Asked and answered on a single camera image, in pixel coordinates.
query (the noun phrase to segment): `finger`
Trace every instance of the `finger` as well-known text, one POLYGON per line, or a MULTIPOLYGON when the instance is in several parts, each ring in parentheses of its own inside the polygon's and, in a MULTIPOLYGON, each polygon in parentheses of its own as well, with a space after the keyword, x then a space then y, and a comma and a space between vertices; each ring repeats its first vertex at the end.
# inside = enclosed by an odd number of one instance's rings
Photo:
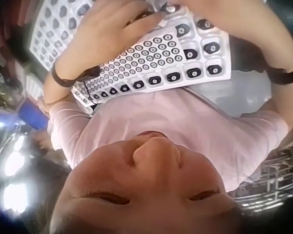
POLYGON ((150 5, 143 0, 135 0, 127 3, 117 11, 113 20, 119 26, 125 27, 128 22, 137 18, 137 16, 149 9, 150 5))
POLYGON ((129 45, 132 46, 141 37, 153 30, 162 19, 163 15, 159 12, 154 13, 143 19, 139 19, 124 28, 123 37, 130 43, 132 43, 131 45, 129 45))

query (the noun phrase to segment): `bracelet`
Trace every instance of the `bracelet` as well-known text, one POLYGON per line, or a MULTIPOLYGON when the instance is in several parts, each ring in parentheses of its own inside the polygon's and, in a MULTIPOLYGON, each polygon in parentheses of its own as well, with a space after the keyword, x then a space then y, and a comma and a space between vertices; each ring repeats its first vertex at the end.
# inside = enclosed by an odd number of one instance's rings
POLYGON ((71 88, 74 86, 74 84, 79 81, 79 82, 85 82, 87 80, 93 79, 93 78, 97 78, 100 76, 100 66, 95 66, 93 68, 90 68, 86 71, 84 71, 79 77, 77 77, 76 79, 70 80, 70 79, 61 79, 56 70, 55 70, 55 64, 56 62, 53 64, 52 68, 51 68, 51 75, 54 79, 54 81, 65 88, 71 88))
POLYGON ((287 85, 293 83, 293 72, 286 73, 283 69, 268 67, 266 69, 270 81, 274 84, 287 85))

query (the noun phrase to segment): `forearm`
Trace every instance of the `forearm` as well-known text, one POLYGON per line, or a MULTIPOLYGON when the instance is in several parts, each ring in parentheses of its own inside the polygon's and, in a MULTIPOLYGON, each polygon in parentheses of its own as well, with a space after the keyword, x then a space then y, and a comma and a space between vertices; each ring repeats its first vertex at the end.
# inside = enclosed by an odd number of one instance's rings
MULTIPOLYGON (((79 68, 79 64, 72 64, 71 54, 69 51, 65 51, 59 59, 56 61, 55 68, 58 76, 62 79, 76 79, 83 71, 79 68)), ((49 73, 44 83, 43 93, 44 102, 47 105, 56 103, 64 98, 68 97, 71 88, 65 88, 60 86, 49 73)))
POLYGON ((201 2, 198 14, 217 27, 257 45, 271 67, 293 71, 293 39, 281 20, 262 0, 191 2, 201 2))
POLYGON ((293 84, 272 84, 272 98, 278 113, 287 122, 289 128, 293 127, 293 84))

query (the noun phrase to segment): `wrist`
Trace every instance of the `wrist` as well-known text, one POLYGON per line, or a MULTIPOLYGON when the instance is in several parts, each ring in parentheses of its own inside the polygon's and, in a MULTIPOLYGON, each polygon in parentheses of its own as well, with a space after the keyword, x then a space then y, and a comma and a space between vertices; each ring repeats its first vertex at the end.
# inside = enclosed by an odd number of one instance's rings
POLYGON ((56 60, 55 70, 60 79, 75 80, 86 68, 80 63, 77 55, 65 50, 56 60))

